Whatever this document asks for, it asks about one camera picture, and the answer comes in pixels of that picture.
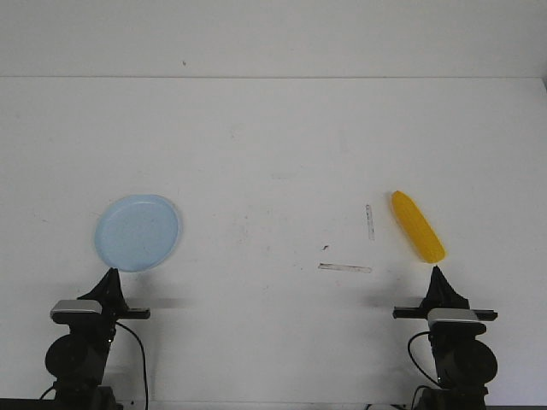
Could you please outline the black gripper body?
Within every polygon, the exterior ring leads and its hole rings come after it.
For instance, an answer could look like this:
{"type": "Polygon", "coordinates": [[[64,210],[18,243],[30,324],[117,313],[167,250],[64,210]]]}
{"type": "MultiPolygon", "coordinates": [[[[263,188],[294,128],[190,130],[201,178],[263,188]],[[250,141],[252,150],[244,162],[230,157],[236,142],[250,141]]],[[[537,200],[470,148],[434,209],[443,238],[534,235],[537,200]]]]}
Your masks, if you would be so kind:
{"type": "Polygon", "coordinates": [[[114,298],[80,296],[81,304],[86,303],[90,312],[78,313],[76,326],[81,329],[108,329],[120,319],[146,320],[150,318],[149,308],[133,308],[126,304],[123,296],[114,298]]]}
{"type": "Polygon", "coordinates": [[[447,319],[448,321],[494,321],[497,312],[491,309],[473,309],[469,306],[445,306],[440,302],[424,298],[418,306],[395,306],[392,310],[393,319],[447,319]]]}

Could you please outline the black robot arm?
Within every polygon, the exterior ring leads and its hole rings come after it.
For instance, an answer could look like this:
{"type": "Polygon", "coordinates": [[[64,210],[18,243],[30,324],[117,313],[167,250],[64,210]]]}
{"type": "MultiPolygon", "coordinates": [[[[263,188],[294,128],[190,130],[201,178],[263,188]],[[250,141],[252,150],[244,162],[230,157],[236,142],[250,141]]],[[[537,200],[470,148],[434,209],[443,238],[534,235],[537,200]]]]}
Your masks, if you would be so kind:
{"type": "Polygon", "coordinates": [[[477,336],[486,333],[488,322],[498,312],[472,309],[459,295],[439,266],[432,268],[425,297],[417,307],[395,307],[394,319],[424,319],[428,329],[413,335],[407,353],[417,370],[431,383],[419,385],[413,394],[412,409],[485,409],[486,385],[497,375],[493,351],[477,336]],[[431,346],[436,375],[429,375],[417,362],[412,344],[426,337],[431,346]]]}
{"type": "Polygon", "coordinates": [[[112,387],[103,383],[105,369],[116,330],[121,328],[136,340],[143,366],[144,407],[150,405],[144,344],[123,320],[150,317],[148,308],[131,308],[121,288],[119,270],[111,267],[88,293],[57,302],[50,318],[67,325],[68,334],[48,348],[44,363],[56,378],[51,389],[53,403],[62,409],[122,409],[112,387]]]}

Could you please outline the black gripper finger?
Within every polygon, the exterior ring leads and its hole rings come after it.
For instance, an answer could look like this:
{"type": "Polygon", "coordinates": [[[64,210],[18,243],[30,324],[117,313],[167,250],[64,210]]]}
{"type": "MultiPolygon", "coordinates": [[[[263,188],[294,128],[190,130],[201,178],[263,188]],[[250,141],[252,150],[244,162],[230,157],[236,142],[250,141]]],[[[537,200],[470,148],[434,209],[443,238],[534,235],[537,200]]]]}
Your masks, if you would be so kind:
{"type": "Polygon", "coordinates": [[[87,294],[88,300],[97,302],[123,302],[125,301],[119,271],[111,267],[99,283],[87,294]]]}
{"type": "Polygon", "coordinates": [[[427,299],[463,299],[443,275],[439,266],[432,268],[430,284],[426,293],[427,299]]]}

